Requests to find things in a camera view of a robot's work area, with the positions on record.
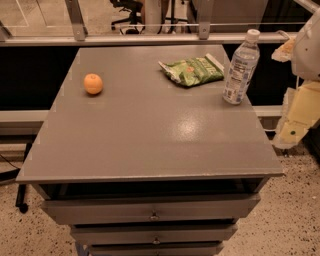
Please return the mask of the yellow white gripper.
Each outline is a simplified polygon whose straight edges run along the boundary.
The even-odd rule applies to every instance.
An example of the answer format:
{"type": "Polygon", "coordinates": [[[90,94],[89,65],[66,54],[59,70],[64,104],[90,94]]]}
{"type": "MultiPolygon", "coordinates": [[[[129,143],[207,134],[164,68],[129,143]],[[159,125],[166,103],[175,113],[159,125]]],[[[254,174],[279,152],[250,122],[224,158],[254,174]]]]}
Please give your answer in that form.
{"type": "Polygon", "coordinates": [[[320,120],[320,83],[304,81],[297,89],[288,88],[282,116],[276,127],[273,145],[279,149],[296,146],[320,120]]]}

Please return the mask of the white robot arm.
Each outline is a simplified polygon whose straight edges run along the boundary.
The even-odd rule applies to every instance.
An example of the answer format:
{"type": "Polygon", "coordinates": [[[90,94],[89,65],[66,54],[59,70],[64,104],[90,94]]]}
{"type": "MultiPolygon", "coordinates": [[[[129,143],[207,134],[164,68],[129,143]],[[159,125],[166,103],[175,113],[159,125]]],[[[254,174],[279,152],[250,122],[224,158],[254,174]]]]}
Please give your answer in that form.
{"type": "Polygon", "coordinates": [[[287,89],[282,117],[272,140],[275,147],[289,149],[320,120],[320,9],[297,36],[276,49],[271,58],[279,62],[291,61],[292,73],[303,80],[296,89],[287,89]]]}

